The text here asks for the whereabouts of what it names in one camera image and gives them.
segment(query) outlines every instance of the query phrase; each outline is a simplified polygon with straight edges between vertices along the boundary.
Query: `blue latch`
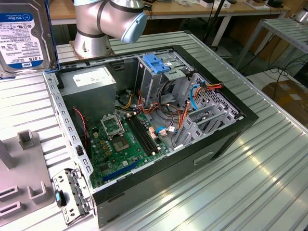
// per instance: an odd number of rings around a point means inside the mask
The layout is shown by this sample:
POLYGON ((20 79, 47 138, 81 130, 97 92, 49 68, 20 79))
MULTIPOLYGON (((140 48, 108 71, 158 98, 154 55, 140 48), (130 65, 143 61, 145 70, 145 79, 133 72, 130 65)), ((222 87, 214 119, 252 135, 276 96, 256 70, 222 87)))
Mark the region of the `blue latch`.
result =
POLYGON ((162 61, 157 58, 154 54, 148 54, 143 56, 144 61, 148 64, 154 71, 155 74, 164 73, 170 71, 170 68, 165 66, 162 61))

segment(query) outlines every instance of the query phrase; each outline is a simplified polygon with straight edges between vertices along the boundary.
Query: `metal table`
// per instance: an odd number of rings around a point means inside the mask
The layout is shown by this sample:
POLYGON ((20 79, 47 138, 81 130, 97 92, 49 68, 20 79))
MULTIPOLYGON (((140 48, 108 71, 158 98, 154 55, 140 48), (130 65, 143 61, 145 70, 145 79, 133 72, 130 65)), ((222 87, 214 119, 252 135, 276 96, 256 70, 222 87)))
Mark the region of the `metal table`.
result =
MULTIPOLYGON (((104 227, 121 230, 298 230, 308 224, 308 130, 192 34, 111 40, 116 53, 182 45, 260 119, 220 158, 104 227)), ((62 62, 76 57, 58 46, 62 62)), ((42 75, 0 83, 0 139, 31 129, 40 134, 50 176, 72 163, 53 115, 42 75)), ((97 230, 92 215, 66 227, 56 203, 2 230, 97 230)))
POLYGON ((294 46, 294 48, 288 54, 288 59, 285 60, 285 63, 293 56, 297 49, 301 50, 304 53, 308 53, 308 25, 301 24, 292 18, 263 19, 259 22, 255 31, 245 45, 242 53, 240 54, 240 57, 235 66, 236 69, 238 69, 241 65, 250 47, 252 46, 263 28, 269 30, 269 33, 264 38, 255 54, 259 53, 259 51, 264 48, 264 46, 267 44, 273 34, 279 36, 280 38, 284 39, 285 41, 294 46))

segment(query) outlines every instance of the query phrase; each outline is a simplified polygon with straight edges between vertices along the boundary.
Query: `green circuit board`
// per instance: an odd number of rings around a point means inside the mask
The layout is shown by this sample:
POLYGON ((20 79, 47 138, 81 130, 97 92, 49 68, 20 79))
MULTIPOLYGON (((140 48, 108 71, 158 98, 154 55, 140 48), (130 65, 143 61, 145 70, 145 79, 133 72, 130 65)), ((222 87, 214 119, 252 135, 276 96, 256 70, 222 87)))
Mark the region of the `green circuit board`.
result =
MULTIPOLYGON (((147 128, 151 126, 144 114, 139 114, 136 118, 147 128)), ((103 179, 112 176, 115 172, 124 171, 116 176, 118 177, 131 171, 132 167, 135 169, 145 165, 169 152, 162 141, 159 144, 154 141, 156 146, 160 148, 160 151, 155 155, 147 154, 139 144, 125 118, 121 118, 120 121, 125 133, 123 136, 115 136, 111 140, 108 139, 106 131, 101 123, 88 129, 92 155, 90 161, 93 166, 93 173, 90 176, 90 180, 93 188, 100 187, 110 181, 103 179)), ((111 127, 117 127, 112 121, 110 122, 111 127)), ((145 131, 150 137, 150 132, 146 129, 145 131)))

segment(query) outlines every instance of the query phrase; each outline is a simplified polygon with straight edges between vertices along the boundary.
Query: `aluminum workbench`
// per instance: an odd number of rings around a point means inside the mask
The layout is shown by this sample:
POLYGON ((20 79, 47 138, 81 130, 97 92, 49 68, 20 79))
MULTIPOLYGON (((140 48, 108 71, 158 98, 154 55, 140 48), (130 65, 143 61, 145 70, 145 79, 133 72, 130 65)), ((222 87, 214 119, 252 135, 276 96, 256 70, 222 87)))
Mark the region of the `aluminum workbench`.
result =
MULTIPOLYGON (((104 227, 121 230, 298 230, 308 224, 307 129, 192 34, 112 39, 116 53, 182 45, 248 105, 259 120, 221 157, 104 227)), ((62 62, 75 60, 58 46, 62 62)), ((49 174, 72 167, 42 75, 0 82, 0 139, 31 129, 40 135, 49 174)), ((96 230, 92 215, 66 227, 56 203, 1 230, 96 230)))
POLYGON ((252 44, 255 42, 259 33, 264 28, 269 32, 256 50, 255 55, 263 50, 273 35, 279 36, 293 46, 293 49, 290 51, 290 53, 287 55, 287 59, 284 61, 284 65, 287 64, 287 62, 292 58, 297 49, 306 54, 308 53, 308 25, 299 23, 292 18, 262 19, 246 43, 244 49, 242 50, 240 57, 235 65, 236 69, 240 67, 252 44))

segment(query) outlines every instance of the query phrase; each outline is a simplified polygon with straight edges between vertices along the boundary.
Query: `hard drive label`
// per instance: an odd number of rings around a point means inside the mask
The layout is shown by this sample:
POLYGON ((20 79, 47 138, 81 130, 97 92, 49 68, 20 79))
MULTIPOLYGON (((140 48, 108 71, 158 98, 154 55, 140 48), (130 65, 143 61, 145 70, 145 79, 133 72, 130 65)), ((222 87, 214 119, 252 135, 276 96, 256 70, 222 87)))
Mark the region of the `hard drive label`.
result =
POLYGON ((0 13, 0 52, 15 69, 39 66, 43 54, 39 39, 32 35, 35 23, 30 13, 0 13))

